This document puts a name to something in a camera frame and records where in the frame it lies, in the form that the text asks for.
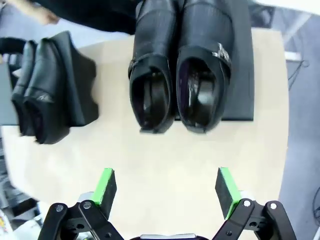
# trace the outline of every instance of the beige tabletop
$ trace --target beige tabletop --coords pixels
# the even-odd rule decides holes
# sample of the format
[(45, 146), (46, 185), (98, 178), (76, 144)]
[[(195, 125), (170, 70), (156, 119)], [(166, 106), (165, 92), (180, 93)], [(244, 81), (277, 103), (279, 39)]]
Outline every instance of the beige tabletop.
[[(211, 239), (224, 222), (215, 192), (218, 167), (229, 167), (238, 188), (260, 204), (277, 200), (289, 121), (284, 47), (279, 32), (253, 29), (252, 37), (254, 121), (224, 121), (207, 135), (191, 133), (180, 122), (163, 135), (139, 133), (127, 71), (133, 37), (82, 48), (98, 66), (92, 90), (98, 120), (72, 128), (54, 145), (38, 145), (19, 137), (18, 127), (3, 126), (13, 185), (40, 201), (72, 206), (95, 189), (104, 168), (114, 168), (110, 221), (125, 239), (178, 233)], [(251, 239), (246, 234), (242, 239)]]

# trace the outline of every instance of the floor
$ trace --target floor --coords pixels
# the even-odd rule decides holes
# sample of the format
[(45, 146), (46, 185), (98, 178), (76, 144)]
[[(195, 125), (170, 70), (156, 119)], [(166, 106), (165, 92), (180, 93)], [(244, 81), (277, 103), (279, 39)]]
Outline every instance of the floor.
[[(276, 9), (272, 28), (284, 32), (298, 12)], [(298, 240), (312, 240), (318, 227), (312, 203), (320, 187), (320, 16), (313, 16), (285, 49), (299, 51), (309, 67), (301, 67), (289, 91), (290, 115), (287, 159), (279, 200), (283, 203)], [(106, 33), (61, 20), (58, 25), (41, 26), (6, 6), (0, 17), (0, 37), (39, 40), (61, 31), (71, 31), (77, 47), (126, 36)], [(298, 63), (287, 63), (288, 76)], [(320, 197), (315, 201), (320, 206)]]

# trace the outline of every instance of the pair of shoes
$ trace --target pair of shoes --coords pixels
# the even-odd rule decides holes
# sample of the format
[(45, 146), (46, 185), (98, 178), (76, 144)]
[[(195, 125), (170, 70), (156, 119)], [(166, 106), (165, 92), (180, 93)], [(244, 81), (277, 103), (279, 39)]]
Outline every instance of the pair of shoes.
[(176, 113), (206, 133), (221, 120), (234, 31), (226, 0), (145, 0), (138, 6), (130, 101), (142, 132), (164, 133)]
[(64, 97), (65, 67), (53, 42), (28, 41), (23, 49), (21, 76), (11, 101), (22, 136), (35, 136), (39, 144), (54, 144), (69, 133)]

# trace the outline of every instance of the human hand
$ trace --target human hand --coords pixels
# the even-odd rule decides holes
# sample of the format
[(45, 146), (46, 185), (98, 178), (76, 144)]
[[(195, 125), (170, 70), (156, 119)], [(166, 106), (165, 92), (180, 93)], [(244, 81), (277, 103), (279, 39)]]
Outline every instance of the human hand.
[(42, 25), (57, 24), (60, 20), (52, 11), (44, 8), (43, 6), (37, 6), (34, 9), (32, 16)]

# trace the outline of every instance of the screw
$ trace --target screw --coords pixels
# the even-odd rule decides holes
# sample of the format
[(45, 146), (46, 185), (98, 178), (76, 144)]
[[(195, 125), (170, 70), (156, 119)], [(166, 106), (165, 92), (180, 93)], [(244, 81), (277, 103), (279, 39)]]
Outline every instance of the screw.
[(273, 210), (276, 209), (276, 208), (277, 208), (277, 204), (271, 203), (271, 204), (270, 204), (270, 208), (273, 209)]
[(245, 207), (249, 207), (249, 206), (251, 205), (251, 202), (248, 201), (248, 200), (245, 200), (245, 201), (243, 202), (243, 205), (244, 205)]
[(91, 208), (91, 203), (88, 202), (88, 201), (86, 201), (86, 202), (83, 204), (83, 208), (84, 208), (84, 209), (89, 209), (89, 208)]
[(57, 212), (61, 212), (62, 210), (64, 209), (64, 206), (62, 206), (62, 205), (58, 205), (58, 206), (56, 206), (56, 211)]

